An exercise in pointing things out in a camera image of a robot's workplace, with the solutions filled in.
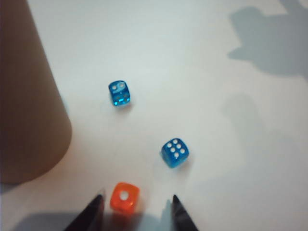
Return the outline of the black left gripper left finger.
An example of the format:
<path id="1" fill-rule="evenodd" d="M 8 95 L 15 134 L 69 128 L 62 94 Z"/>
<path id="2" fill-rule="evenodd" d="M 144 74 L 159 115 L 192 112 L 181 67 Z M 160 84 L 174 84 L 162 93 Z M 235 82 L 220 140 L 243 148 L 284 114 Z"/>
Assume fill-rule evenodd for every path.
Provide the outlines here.
<path id="1" fill-rule="evenodd" d="M 64 231 L 101 231 L 105 198 L 105 190 L 100 190 Z"/>

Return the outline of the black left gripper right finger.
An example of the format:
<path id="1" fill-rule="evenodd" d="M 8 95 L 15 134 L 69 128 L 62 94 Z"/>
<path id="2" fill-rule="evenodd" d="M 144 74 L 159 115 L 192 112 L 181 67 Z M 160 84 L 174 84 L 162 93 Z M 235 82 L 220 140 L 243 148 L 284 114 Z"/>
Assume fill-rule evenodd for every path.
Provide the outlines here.
<path id="1" fill-rule="evenodd" d="M 171 216 L 175 231 L 198 231 L 180 199 L 174 194 L 171 205 Z"/>

